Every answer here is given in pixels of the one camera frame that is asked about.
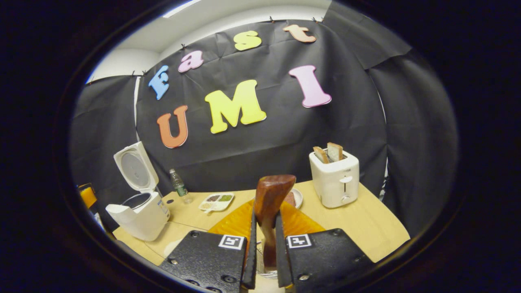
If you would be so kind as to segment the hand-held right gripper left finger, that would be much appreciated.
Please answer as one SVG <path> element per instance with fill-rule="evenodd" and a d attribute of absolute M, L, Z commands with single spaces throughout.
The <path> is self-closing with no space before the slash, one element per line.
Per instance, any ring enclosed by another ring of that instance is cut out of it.
<path fill-rule="evenodd" d="M 256 282 L 256 222 L 249 200 L 208 232 L 192 230 L 160 268 L 191 291 L 246 293 Z"/>

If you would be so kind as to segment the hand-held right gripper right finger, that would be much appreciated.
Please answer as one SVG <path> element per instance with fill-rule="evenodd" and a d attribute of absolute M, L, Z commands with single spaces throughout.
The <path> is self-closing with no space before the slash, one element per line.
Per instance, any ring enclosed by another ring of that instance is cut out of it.
<path fill-rule="evenodd" d="M 278 282 L 289 291 L 338 291 L 373 269 L 344 230 L 327 230 L 287 202 L 275 228 Z"/>

